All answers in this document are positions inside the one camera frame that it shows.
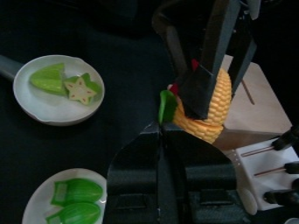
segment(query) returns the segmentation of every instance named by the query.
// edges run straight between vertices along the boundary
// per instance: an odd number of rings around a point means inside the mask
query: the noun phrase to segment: yellow corn toy
[[[230,102],[230,82],[228,73],[220,69],[217,82],[213,89],[209,112],[205,120],[192,120],[184,115],[182,103],[177,97],[177,107],[173,113],[172,122],[181,127],[185,132],[194,135],[197,138],[213,143],[222,130]]]

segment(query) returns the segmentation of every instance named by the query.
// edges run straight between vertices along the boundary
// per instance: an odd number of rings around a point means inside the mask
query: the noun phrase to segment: yellow star shape
[[[69,99],[73,101],[80,101],[84,105],[89,104],[89,97],[94,96],[94,92],[86,87],[86,83],[81,77],[77,78],[76,82],[64,82],[65,88],[69,90]]]

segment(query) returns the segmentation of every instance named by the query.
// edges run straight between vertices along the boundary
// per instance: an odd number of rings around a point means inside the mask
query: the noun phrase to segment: green plastic food
[[[93,224],[100,216],[100,208],[92,203],[74,203],[45,218],[48,224]]]
[[[54,191],[50,203],[56,206],[66,206],[77,202],[96,202],[102,195],[102,188],[93,181],[84,178],[54,182]]]
[[[69,77],[64,81],[64,86],[69,90],[69,100],[80,101],[84,105],[90,103],[100,91],[98,84],[89,79],[88,73]]]
[[[164,90],[160,93],[158,123],[173,120],[173,112],[177,106],[172,91]]]
[[[65,95],[65,87],[62,86],[64,64],[53,64],[42,67],[32,73],[29,82],[45,92],[56,95]]]

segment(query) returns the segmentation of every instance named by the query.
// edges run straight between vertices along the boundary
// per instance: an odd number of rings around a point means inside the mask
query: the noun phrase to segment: star fruit slice
[[[64,81],[64,86],[69,90],[69,100],[78,101],[89,105],[92,97],[100,91],[98,84],[89,79],[89,74],[72,76]]]
[[[32,73],[29,82],[41,90],[50,94],[65,95],[61,76],[64,74],[64,64],[57,63],[42,67]]]

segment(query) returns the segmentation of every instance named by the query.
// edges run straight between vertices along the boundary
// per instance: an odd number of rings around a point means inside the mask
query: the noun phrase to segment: white bowl
[[[98,84],[101,91],[88,106],[70,101],[66,96],[48,94],[30,84],[32,73],[56,63],[64,63],[65,78],[88,73],[90,80]],[[33,59],[21,67],[13,79],[13,94],[22,110],[34,120],[54,126],[69,126],[94,114],[104,99],[105,87],[97,71],[81,59],[48,55]]]
[[[65,171],[60,171],[41,183],[41,185],[33,192],[32,197],[25,206],[22,213],[22,224],[46,224],[45,217],[57,213],[61,210],[61,207],[53,206],[50,204],[54,182],[78,178],[92,180],[102,188],[102,196],[96,202],[100,207],[100,216],[94,224],[102,223],[106,204],[106,180],[96,172],[86,169],[74,168],[68,169]]]

